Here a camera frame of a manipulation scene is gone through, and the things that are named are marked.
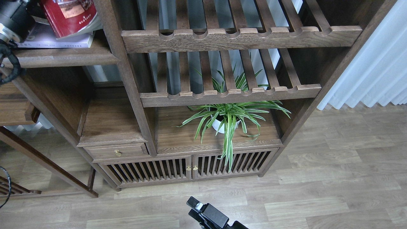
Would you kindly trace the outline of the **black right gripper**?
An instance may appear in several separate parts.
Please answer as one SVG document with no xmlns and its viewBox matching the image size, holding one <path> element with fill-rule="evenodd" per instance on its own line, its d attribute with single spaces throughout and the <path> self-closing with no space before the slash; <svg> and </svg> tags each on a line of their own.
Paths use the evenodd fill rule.
<svg viewBox="0 0 407 229">
<path fill-rule="evenodd" d="M 248 229 L 238 221 L 228 225 L 229 218 L 209 203 L 203 204 L 194 197 L 189 197 L 186 204 L 191 207 L 188 215 L 195 219 L 202 229 Z"/>
</svg>

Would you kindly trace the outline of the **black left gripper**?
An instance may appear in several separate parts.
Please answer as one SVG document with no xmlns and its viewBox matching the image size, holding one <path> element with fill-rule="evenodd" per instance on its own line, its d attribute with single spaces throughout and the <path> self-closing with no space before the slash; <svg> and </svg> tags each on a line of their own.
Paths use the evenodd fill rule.
<svg viewBox="0 0 407 229">
<path fill-rule="evenodd" d="M 22 43 L 29 36 L 35 25 L 29 8 L 34 0 L 1 0 L 0 1 L 0 33 L 1 40 Z"/>
</svg>

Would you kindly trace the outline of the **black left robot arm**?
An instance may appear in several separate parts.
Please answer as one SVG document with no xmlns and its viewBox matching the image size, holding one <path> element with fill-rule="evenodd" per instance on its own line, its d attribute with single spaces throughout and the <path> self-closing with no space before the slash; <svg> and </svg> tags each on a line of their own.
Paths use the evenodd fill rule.
<svg viewBox="0 0 407 229">
<path fill-rule="evenodd" d="M 30 0 L 2 0 L 1 1 L 1 62 L 7 58 L 12 64 L 12 70 L 6 77 L 1 77 L 1 85 L 12 82 L 25 70 L 19 59 L 13 53 L 13 48 L 25 41 L 35 24 L 28 12 Z"/>
</svg>

